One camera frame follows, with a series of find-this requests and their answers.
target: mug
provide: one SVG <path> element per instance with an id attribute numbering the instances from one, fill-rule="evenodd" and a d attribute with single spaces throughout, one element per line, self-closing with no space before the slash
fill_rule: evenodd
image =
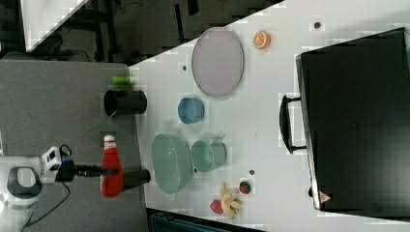
<path id="1" fill-rule="evenodd" d="M 198 140 L 193 143 L 190 157 L 193 166 L 200 172 L 215 170 L 226 162 L 226 149 L 221 137 L 206 142 Z"/>

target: green bowl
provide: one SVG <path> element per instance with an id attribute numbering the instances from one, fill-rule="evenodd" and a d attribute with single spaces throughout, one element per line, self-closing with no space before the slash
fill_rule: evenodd
<path id="1" fill-rule="evenodd" d="M 153 141 L 155 179 L 166 194 L 179 191 L 192 176 L 190 150 L 178 136 L 160 133 Z"/>

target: plate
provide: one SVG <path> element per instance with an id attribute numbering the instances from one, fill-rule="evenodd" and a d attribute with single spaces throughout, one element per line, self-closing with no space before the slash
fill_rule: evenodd
<path id="1" fill-rule="evenodd" d="M 192 74 L 199 89 L 223 97 L 238 86 L 244 71 L 244 52 L 235 33 L 221 27 L 204 32 L 193 49 Z"/>

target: red fruit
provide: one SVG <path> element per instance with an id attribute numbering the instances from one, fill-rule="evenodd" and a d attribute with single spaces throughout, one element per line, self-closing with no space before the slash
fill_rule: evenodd
<path id="1" fill-rule="evenodd" d="M 219 215 L 223 214 L 222 203 L 220 202 L 220 200 L 213 201 L 209 207 L 212 211 L 214 211 L 214 213 Z"/>
<path id="2" fill-rule="evenodd" d="M 251 190 L 252 187 L 248 182 L 241 182 L 241 184 L 239 185 L 239 191 L 243 194 L 249 194 Z"/>

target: orange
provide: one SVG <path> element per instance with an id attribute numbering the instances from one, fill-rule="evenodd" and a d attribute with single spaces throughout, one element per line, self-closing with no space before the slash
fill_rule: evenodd
<path id="1" fill-rule="evenodd" d="M 258 49 L 268 47 L 271 43 L 271 36 L 264 31 L 259 31 L 253 37 L 253 45 Z"/>

